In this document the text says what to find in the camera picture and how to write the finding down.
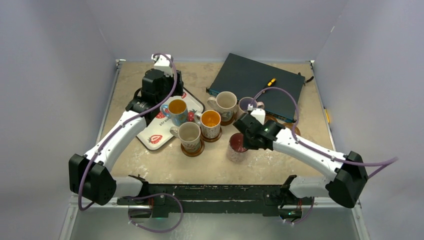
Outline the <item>wooden coaster one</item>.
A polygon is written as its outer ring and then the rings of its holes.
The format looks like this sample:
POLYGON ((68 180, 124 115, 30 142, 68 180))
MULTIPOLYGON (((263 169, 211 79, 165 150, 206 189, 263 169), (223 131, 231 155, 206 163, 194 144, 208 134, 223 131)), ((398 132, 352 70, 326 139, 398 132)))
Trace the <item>wooden coaster one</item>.
POLYGON ((220 122, 220 125, 221 126, 228 126, 228 125, 230 125, 235 120, 235 118, 236 118, 236 114, 234 113, 229 120, 227 120, 227 121, 221 121, 220 122))

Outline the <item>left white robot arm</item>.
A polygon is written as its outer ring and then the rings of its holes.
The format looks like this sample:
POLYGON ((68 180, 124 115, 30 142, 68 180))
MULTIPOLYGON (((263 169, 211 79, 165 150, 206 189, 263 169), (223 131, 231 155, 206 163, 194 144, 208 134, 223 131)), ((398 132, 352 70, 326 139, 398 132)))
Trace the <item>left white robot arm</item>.
POLYGON ((85 154, 74 154, 70 158, 69 187, 78 195, 81 211, 87 209, 83 199, 98 205, 119 197, 130 197, 138 205, 148 201, 144 178, 135 175, 114 178, 111 170, 129 143, 159 114, 161 105, 169 97, 182 96, 183 92, 180 70, 167 76, 161 70, 149 69, 115 126, 85 154))

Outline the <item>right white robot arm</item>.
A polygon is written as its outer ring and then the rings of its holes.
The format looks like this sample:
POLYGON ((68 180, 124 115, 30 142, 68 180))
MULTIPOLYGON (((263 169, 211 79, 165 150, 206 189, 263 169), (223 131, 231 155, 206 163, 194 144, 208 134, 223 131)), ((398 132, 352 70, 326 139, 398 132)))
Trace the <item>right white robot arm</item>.
POLYGON ((287 180, 280 191, 284 202, 292 204, 300 198, 328 197, 345 208, 356 205, 369 179, 360 154, 327 149, 293 133, 281 123, 272 120, 261 123, 249 113, 244 113, 233 125, 243 134, 245 149, 283 153, 322 174, 287 180))

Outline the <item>cream white mug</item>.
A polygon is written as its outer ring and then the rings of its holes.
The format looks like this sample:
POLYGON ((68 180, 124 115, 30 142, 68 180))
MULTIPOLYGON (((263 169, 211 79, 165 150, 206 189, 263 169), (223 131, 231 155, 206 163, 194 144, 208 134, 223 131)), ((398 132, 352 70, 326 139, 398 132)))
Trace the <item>cream white mug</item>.
POLYGON ((222 122, 228 122, 234 116, 237 97, 230 91, 223 91, 216 97, 209 97, 207 104, 220 114, 222 122))

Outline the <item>beige cream mug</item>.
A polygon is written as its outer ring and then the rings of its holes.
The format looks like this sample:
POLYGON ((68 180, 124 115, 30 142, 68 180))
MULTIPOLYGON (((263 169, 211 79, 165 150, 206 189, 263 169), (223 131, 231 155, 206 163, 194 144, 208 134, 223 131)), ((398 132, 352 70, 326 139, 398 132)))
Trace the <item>beige cream mug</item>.
POLYGON ((183 148, 188 153, 195 153, 199 150, 201 129, 197 123, 185 122, 180 126, 172 126, 169 132, 180 139, 183 148))

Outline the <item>purple inside pink mug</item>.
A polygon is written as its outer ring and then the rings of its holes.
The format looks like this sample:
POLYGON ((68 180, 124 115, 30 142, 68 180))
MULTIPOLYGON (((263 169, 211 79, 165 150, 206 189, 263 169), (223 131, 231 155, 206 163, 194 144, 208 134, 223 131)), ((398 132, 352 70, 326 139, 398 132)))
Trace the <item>purple inside pink mug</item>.
POLYGON ((261 101, 256 101, 252 97, 243 97, 238 102, 238 109, 236 111, 236 118, 238 120, 242 114, 248 112, 249 105, 252 105, 253 108, 264 109, 265 105, 261 101))

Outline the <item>pink inside dark mug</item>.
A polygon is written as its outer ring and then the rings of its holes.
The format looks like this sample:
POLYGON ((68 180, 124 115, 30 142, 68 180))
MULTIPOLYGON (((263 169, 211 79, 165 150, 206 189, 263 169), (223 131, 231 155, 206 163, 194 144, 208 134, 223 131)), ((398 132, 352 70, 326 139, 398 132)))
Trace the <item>pink inside dark mug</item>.
POLYGON ((226 157, 234 163, 241 163, 247 159, 248 150, 244 148, 244 135, 242 133, 235 133, 229 138, 226 157))

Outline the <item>wooden coaster three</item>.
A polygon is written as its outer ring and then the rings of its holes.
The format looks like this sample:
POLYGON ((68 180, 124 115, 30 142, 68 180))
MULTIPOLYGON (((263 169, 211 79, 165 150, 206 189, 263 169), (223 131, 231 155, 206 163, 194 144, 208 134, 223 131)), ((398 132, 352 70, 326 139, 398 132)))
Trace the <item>wooden coaster three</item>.
POLYGON ((266 114, 265 115, 265 123, 268 122, 268 121, 278 122, 278 120, 274 116, 272 116, 270 114, 266 114))

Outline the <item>white floral mug orange inside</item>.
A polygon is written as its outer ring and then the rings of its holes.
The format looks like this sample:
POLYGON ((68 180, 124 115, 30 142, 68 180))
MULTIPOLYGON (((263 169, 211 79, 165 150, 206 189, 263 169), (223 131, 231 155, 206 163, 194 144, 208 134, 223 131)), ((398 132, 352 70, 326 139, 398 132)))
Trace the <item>white floral mug orange inside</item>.
POLYGON ((206 139, 216 138, 221 130, 221 115, 215 110, 196 112, 194 122, 200 127, 201 134, 206 139))

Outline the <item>wooden coaster five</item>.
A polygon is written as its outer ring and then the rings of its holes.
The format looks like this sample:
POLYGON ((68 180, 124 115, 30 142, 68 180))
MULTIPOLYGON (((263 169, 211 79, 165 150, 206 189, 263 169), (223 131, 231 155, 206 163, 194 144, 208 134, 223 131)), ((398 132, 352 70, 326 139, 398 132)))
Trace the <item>wooden coaster five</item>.
POLYGON ((203 141, 205 141, 205 142, 208 142, 208 143, 213 143, 213 142, 216 142, 216 141, 218 141, 220 138, 221 138, 221 136, 222 136, 222 128, 220 127, 220 129, 219 129, 219 133, 218 133, 218 135, 215 137, 215 138, 207 138, 206 136, 204 136, 203 135, 203 133, 201 132, 201 134, 200 134, 200 137, 201 137, 201 139, 203 140, 203 141))

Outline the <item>blue mug orange inside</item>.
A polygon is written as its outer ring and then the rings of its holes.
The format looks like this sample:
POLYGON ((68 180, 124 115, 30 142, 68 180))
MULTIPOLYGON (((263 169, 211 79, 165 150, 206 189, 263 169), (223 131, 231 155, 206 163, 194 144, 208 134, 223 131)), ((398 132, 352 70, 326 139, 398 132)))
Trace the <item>blue mug orange inside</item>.
POLYGON ((160 112, 178 127, 189 121, 187 104, 181 99, 174 99, 169 104, 162 104, 160 112))

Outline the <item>wooden coaster six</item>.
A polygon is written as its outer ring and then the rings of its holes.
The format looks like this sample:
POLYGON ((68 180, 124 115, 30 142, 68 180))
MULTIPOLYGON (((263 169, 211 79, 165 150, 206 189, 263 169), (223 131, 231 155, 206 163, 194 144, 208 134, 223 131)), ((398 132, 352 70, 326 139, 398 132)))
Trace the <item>wooden coaster six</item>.
POLYGON ((196 151, 194 151, 194 152, 188 152, 185 148, 184 148, 184 146, 183 146, 183 144, 181 144, 180 145, 180 148, 181 148, 181 151, 182 151, 182 153, 184 154, 184 155, 186 155, 186 156, 188 156, 188 157, 197 157, 197 156, 199 156, 203 151, 204 151, 204 149, 205 149, 205 143, 204 143, 204 141, 201 139, 200 140, 200 147, 196 150, 196 151))

